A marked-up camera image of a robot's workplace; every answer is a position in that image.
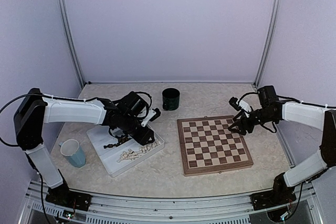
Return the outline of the wooden chess board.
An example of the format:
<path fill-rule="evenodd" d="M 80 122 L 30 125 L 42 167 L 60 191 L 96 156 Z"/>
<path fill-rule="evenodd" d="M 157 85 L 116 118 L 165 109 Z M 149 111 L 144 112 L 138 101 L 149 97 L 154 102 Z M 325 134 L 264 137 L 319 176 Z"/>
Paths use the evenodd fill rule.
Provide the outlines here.
<path fill-rule="evenodd" d="M 232 124 L 232 115 L 177 120 L 184 176 L 253 166 L 244 137 L 228 130 Z"/>

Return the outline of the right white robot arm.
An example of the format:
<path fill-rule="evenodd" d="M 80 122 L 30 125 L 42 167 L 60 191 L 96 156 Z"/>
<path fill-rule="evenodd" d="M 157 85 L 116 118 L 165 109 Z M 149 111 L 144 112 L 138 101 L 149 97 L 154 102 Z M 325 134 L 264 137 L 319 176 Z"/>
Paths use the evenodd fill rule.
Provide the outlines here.
<path fill-rule="evenodd" d="M 274 86 L 263 86 L 254 94 L 259 99 L 258 109 L 244 100 L 249 93 L 230 98 L 230 106 L 238 113 L 229 130 L 246 135 L 256 126 L 265 129 L 270 123 L 274 126 L 273 132 L 280 132 L 295 164 L 275 178 L 268 194 L 269 201 L 279 205 L 297 185 L 335 167 L 335 106 L 282 96 L 276 93 Z"/>

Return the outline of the white plastic tray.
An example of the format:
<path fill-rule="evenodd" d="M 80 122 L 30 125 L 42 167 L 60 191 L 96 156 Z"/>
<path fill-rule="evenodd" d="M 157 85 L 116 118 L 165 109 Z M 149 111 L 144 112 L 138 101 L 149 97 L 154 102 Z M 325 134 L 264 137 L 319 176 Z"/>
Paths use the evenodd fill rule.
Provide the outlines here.
<path fill-rule="evenodd" d="M 153 156 L 160 150 L 165 147 L 165 141 L 162 139 L 157 132 L 154 132 L 155 142 L 158 142 L 159 145 L 152 149 L 151 151 L 143 154 L 139 158 L 131 161 L 122 161 L 117 163 L 120 155 L 128 149 L 132 149 L 133 151 L 139 151 L 139 148 L 143 147 L 139 143 L 137 143 L 134 139 L 129 140 L 128 142 L 114 148 L 104 149 L 103 146 L 107 144 L 116 143 L 117 139 L 112 137 L 111 135 L 124 135 L 121 130 L 113 130 L 109 133 L 109 128 L 107 126 L 96 126 L 87 131 L 87 136 L 92 143 L 95 151 L 97 152 L 100 160 L 102 161 L 103 166 L 105 167 L 107 173 L 111 177 L 117 177 L 118 175 L 126 172 L 130 168 L 136 166 L 137 164 L 143 162 L 147 158 Z"/>

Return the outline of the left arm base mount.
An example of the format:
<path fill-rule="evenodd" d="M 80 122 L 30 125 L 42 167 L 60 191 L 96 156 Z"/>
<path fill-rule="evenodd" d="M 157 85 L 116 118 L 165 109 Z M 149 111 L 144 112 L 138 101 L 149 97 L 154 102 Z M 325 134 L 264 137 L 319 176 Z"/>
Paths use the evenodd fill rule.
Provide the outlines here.
<path fill-rule="evenodd" d="M 91 203 L 91 195 L 76 191 L 52 192 L 49 191 L 45 200 L 49 203 L 71 208 L 74 210 L 88 211 Z"/>

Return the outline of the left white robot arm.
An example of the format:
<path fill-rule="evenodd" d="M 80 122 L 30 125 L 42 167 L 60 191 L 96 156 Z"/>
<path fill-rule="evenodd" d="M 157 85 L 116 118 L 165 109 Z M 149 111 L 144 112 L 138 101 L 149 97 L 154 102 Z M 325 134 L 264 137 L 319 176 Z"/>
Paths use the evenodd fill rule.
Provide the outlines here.
<path fill-rule="evenodd" d="M 74 195 L 63 186 L 65 179 L 45 145 L 45 128 L 50 124 L 65 123 L 107 126 L 121 130 L 140 145 L 153 143 L 154 133 L 148 123 L 160 117 L 161 111 L 147 103 L 142 94 L 131 91 L 117 100 L 74 99 L 31 88 L 21 97 L 22 102 L 13 117 L 17 145 L 47 186 L 53 189 L 52 195 L 60 204 L 69 205 Z"/>

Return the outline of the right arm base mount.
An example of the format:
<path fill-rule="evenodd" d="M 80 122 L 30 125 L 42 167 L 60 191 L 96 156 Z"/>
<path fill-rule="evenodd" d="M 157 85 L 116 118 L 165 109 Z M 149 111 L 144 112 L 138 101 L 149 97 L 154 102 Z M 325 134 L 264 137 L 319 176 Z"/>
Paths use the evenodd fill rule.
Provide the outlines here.
<path fill-rule="evenodd" d="M 273 190 L 255 193 L 250 196 L 253 209 L 262 210 L 296 201 L 295 193 L 277 193 Z"/>

